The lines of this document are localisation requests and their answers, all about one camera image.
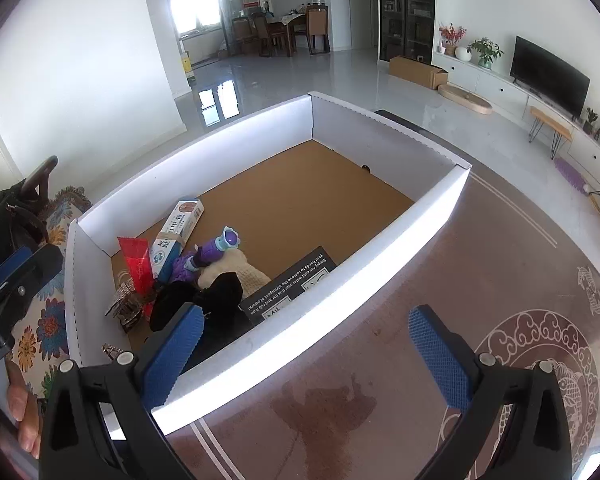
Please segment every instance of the floral fabric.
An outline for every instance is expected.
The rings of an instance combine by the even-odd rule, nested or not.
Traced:
[[[66,254],[69,224],[90,206],[82,190],[60,192],[51,208],[43,212],[52,243]],[[8,355],[22,370],[27,387],[39,398],[47,398],[58,365],[69,357],[64,318],[64,264],[34,297],[29,311],[13,329],[16,341]]]

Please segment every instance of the green plant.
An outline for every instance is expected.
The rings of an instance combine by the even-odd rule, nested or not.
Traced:
[[[593,124],[598,120],[598,114],[587,106],[587,122]]]
[[[494,62],[496,59],[502,56],[502,54],[504,54],[504,52],[500,50],[498,44],[494,43],[489,38],[476,40],[469,46],[478,51],[482,62]]]

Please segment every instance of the television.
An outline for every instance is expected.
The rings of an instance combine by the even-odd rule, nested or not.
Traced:
[[[589,78],[551,52],[518,36],[511,76],[580,117],[589,91]]]

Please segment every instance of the orange flower pattern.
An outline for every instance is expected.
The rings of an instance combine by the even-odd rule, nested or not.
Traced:
[[[36,336],[31,326],[24,329],[24,333],[18,343],[18,364],[23,372],[33,366],[33,358],[36,356]]]
[[[49,231],[49,243],[60,246],[66,243],[66,231],[59,225]]]

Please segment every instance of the hand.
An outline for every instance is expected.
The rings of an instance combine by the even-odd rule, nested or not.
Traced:
[[[40,457],[42,435],[42,418],[38,412],[38,400],[27,390],[18,365],[8,359],[5,359],[5,364],[10,383],[7,389],[7,403],[11,415],[20,423],[18,442],[24,451],[31,453],[37,459]]]

